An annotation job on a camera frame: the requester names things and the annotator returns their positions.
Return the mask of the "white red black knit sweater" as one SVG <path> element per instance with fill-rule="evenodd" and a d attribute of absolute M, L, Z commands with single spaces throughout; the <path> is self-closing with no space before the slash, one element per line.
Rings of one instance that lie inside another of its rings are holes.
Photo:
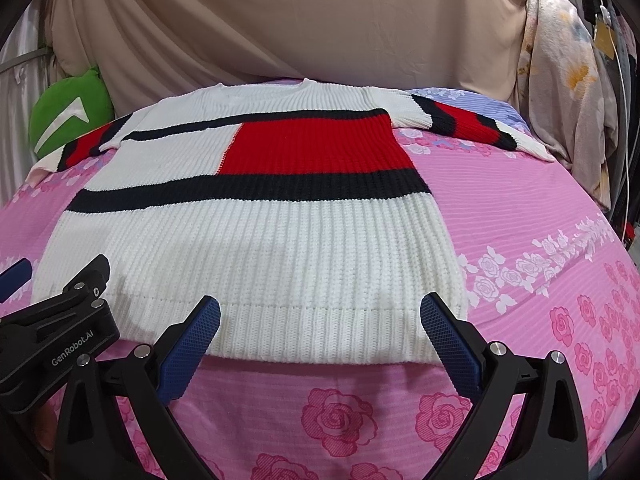
<path fill-rule="evenodd" d="M 96 256 L 126 339 L 158 336 L 204 296 L 210 351 L 308 364 L 433 363 L 420 303 L 468 308 L 454 245 L 402 128 L 547 159 L 525 133 L 409 92 L 303 80 L 163 99 L 38 162 L 30 180 L 109 154 L 65 207 L 32 296 Z"/>

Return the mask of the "green plush pillow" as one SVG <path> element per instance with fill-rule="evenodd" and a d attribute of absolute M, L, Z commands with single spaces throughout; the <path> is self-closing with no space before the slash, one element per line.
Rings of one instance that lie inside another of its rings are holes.
<path fill-rule="evenodd" d="M 43 92 L 29 117 L 28 140 L 42 159 L 114 119 L 114 106 L 96 66 Z"/>

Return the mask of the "silver satin curtain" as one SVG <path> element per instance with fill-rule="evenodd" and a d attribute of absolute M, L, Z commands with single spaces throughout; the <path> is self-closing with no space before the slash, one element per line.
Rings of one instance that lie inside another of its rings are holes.
<path fill-rule="evenodd" d="M 46 6 L 47 0 L 32 0 L 1 48 L 2 203 L 12 198 L 36 161 L 28 125 L 32 108 L 49 85 Z"/>

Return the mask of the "beige draped curtain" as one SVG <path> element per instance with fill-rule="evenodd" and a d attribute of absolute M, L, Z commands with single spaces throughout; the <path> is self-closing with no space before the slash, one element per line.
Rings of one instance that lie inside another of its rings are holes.
<path fill-rule="evenodd" d="M 127 114 L 212 84 L 302 79 L 510 98 L 525 0 L 49 0 L 63 75 Z"/>

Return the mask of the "floral cream hanging cloth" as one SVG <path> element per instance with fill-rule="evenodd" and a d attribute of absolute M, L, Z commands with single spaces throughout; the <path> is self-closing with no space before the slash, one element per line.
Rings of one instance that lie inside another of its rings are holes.
<path fill-rule="evenodd" d="M 527 0 L 516 102 L 529 130 L 603 210 L 618 142 L 612 82 L 568 0 Z"/>

